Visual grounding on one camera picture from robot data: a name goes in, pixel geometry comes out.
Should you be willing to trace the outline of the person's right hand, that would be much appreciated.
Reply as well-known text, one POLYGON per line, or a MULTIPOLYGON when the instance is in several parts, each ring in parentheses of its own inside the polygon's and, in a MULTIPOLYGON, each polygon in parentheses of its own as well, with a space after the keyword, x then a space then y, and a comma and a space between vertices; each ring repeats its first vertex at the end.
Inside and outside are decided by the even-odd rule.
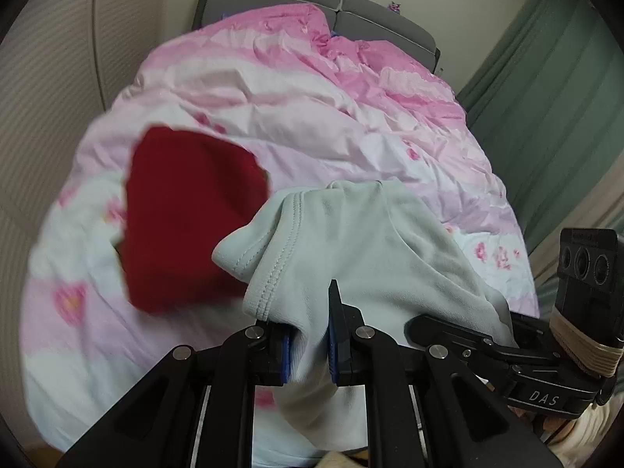
POLYGON ((545 444, 555 444, 559 441, 563 441, 575 426, 574 419, 545 416, 541 413, 514 407, 511 407, 511 410, 545 444))

